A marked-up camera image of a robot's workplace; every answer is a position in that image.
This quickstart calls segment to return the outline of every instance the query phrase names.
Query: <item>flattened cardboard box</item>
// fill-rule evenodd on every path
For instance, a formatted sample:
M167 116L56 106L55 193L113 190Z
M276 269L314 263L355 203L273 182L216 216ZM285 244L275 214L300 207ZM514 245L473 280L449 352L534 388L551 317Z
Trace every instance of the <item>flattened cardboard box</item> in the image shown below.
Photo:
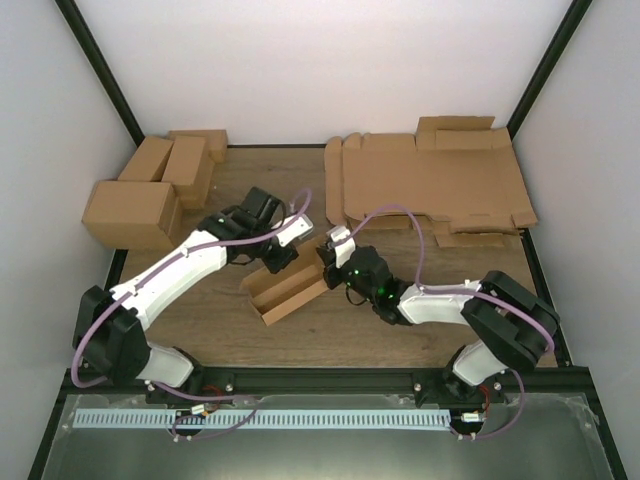
M209 142L209 156L215 163L224 162L227 155L227 131L226 130L171 130L167 137L175 140L177 136L204 137Z
M204 207L211 178L213 161L209 157L204 137L177 136L162 181L171 183L185 209Z
M440 246L502 245L499 234L515 234L537 218L509 133L491 130L492 123L493 117L422 117L415 135L332 138L325 148L327 218L353 226L395 203L420 215ZM400 211L370 223L410 226Z
M167 167L173 140L146 137L118 177L119 181L159 182Z
M182 205L168 183L98 182L82 223L106 247L170 250L181 240Z
M249 301L266 325L309 303L328 290L322 273L324 266L316 247L327 239L318 235L299 245L298 258L275 275L266 267L245 277L240 288L249 294Z

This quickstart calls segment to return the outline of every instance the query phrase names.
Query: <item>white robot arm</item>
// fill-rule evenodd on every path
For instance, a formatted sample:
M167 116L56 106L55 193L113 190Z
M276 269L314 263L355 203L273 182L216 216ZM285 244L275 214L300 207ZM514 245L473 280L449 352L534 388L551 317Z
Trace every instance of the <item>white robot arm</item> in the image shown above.
M461 348L445 372L463 382L464 388L456 387L457 391L472 391L507 368L532 370L544 354L547 342L539 330L475 296L479 292L478 296L490 295L517 307L552 336L558 327L557 313L505 273L489 272L481 281L461 285L418 286L394 277L375 248L356 246L353 240L341 242L349 235L345 227L336 227L318 249L329 288L345 283L391 324L454 323L469 325L478 334L480 340Z
M295 259L291 243L308 234L313 224L306 215L293 215L272 225L282 205L254 187L240 206L207 217L180 246L140 275L109 292L89 289L81 301L74 347L108 305L121 301L90 339L85 360L115 384L141 379L182 386L193 372L193 359L176 348L147 342L144 332L175 299L239 255L260 258L272 273ZM284 225L289 226L271 238L251 241ZM227 245L217 246L220 242Z

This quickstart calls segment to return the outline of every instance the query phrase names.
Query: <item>stacked cardboard boxes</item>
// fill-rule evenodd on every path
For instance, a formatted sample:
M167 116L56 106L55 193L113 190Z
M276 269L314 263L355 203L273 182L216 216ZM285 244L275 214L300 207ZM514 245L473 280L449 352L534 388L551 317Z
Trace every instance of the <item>stacked cardboard boxes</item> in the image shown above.
M198 133L146 137L117 180L96 184L82 218L89 232L110 248L177 246L183 210L204 207L214 162L224 160L227 147L224 130Z

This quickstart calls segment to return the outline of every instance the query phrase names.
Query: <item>wooden board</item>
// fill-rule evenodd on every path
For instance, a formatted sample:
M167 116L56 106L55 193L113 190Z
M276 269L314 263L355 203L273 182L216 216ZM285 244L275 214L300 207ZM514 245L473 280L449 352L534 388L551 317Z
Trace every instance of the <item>wooden board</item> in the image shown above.
M187 213L185 238L204 216L240 203L253 185L285 201L301 187L311 187L307 213L316 232L331 228L324 214L322 149L234 148L227 155L227 161L215 167L205 210ZM397 276L413 278L418 260L414 231L364 231L357 241L374 245ZM497 269L533 290L519 239L509 238L507 243L504 248L440 249L427 233L422 281L456 284ZM122 280L165 254L129 252ZM390 326L369 306L350 305L341 287L267 327L238 290L242 278L260 266L259 261L227 266L203 279L162 313L148 338L180 347L205 365L289 367L442 367L460 346L477 339L469 327L459 325ZM555 366L555 360L547 355L540 365Z

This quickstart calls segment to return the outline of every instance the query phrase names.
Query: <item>cardboard tray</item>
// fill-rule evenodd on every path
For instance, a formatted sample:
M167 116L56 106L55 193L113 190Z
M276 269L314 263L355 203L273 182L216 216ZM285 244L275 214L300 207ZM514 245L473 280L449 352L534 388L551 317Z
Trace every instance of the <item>cardboard tray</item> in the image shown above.
M328 290L322 278L324 266L316 253L316 247L326 239L326 235L318 235L299 245L298 258L275 275L263 267L242 281L241 290L249 294L253 309L266 325L273 325Z

